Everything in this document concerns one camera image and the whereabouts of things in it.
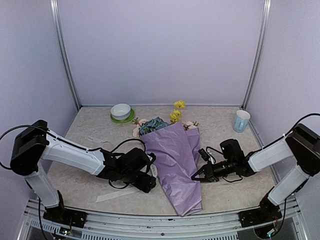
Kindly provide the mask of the clear printed cellophane wrap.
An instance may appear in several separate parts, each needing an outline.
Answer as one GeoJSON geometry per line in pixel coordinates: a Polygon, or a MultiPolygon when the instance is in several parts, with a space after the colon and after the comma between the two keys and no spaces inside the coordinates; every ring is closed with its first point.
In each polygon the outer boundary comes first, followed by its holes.
{"type": "Polygon", "coordinates": [[[139,172],[155,177],[157,184],[158,170],[154,165],[156,155],[152,152],[146,152],[146,145],[142,140],[130,138],[118,144],[111,151],[104,149],[100,151],[103,153],[105,161],[103,162],[104,168],[97,177],[108,180],[109,186],[114,188],[115,191],[99,195],[96,198],[97,203],[141,191],[135,187],[136,175],[139,172]],[[116,152],[121,145],[130,141],[142,143],[143,148],[135,147],[127,153],[116,152]]]}

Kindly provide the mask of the purple wrapping paper sheet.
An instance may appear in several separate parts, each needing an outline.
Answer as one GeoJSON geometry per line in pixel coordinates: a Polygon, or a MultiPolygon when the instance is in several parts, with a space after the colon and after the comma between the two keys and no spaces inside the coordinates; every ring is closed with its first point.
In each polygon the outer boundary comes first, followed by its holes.
{"type": "Polygon", "coordinates": [[[201,136],[198,127],[186,130],[182,123],[155,130],[141,137],[148,153],[154,153],[157,177],[176,214],[180,217],[202,210],[197,171],[201,136]]]}

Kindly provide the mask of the pink fake rose bunch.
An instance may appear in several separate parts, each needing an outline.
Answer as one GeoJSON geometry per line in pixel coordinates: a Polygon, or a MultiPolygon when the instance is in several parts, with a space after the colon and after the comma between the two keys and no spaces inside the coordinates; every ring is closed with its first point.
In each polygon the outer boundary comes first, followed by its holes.
{"type": "Polygon", "coordinates": [[[140,128],[143,124],[145,124],[148,120],[145,118],[139,119],[138,117],[132,120],[132,123],[135,125],[135,128],[132,131],[132,136],[136,139],[141,137],[140,128]]]}

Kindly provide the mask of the blue fake flower bunch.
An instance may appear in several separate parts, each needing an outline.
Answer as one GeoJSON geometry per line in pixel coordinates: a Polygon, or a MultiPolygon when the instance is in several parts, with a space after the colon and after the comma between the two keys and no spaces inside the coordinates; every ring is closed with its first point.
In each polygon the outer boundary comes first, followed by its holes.
{"type": "Polygon", "coordinates": [[[149,134],[151,132],[168,127],[170,124],[165,122],[162,118],[156,117],[142,124],[139,128],[139,134],[141,136],[149,134]]]}

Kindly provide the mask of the yellow fake flower stem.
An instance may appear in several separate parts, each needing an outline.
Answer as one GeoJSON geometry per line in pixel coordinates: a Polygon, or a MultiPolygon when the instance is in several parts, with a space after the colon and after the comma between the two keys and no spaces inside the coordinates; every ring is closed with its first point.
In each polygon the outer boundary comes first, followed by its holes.
{"type": "Polygon", "coordinates": [[[186,103],[183,100],[176,101],[173,104],[173,111],[170,113],[170,123],[176,124],[182,121],[182,110],[186,108],[186,103]]]}

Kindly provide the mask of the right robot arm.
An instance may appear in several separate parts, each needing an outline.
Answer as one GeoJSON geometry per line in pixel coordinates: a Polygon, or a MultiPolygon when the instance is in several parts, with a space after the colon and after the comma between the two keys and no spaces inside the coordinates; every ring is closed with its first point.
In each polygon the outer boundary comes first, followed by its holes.
{"type": "Polygon", "coordinates": [[[217,182],[232,173],[250,177],[282,160],[296,160],[296,165],[260,201],[255,210],[260,222],[268,221],[287,197],[299,191],[310,177],[320,172],[320,136],[300,121],[280,138],[248,155],[244,154],[236,139],[221,142],[220,148],[219,153],[224,161],[218,163],[212,163],[204,149],[198,151],[207,163],[191,176],[193,181],[217,182]]]}

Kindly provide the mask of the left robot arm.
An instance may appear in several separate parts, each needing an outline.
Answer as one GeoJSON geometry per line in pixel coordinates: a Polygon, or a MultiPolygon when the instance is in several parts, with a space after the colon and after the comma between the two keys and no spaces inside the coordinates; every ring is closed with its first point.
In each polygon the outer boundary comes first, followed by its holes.
{"type": "Polygon", "coordinates": [[[145,148],[133,148],[127,153],[107,151],[101,147],[87,148],[68,141],[49,130],[48,123],[38,120],[32,125],[15,126],[0,137],[22,129],[14,139],[10,165],[2,168],[24,177],[29,187],[42,202],[47,217],[61,223],[70,218],[70,210],[64,206],[62,194],[50,183],[40,161],[53,161],[85,171],[105,179],[111,185],[121,181],[149,193],[156,186],[156,178],[149,174],[156,160],[154,153],[145,148]]]}

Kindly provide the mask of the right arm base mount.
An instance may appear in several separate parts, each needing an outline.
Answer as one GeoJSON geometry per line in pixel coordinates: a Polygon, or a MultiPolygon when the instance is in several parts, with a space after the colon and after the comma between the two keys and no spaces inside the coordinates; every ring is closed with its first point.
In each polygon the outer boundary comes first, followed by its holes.
{"type": "Polygon", "coordinates": [[[251,227],[275,221],[276,218],[281,219],[282,213],[280,210],[263,213],[260,208],[240,211],[238,213],[240,224],[242,228],[251,227]]]}

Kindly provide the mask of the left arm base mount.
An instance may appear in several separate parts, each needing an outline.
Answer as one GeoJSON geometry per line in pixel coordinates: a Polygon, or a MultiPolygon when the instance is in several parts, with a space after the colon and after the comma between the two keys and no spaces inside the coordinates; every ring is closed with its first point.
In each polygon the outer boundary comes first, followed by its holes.
{"type": "Polygon", "coordinates": [[[53,210],[52,208],[47,209],[43,218],[55,223],[67,225],[70,227],[84,228],[87,213],[84,211],[78,211],[73,209],[53,210]]]}

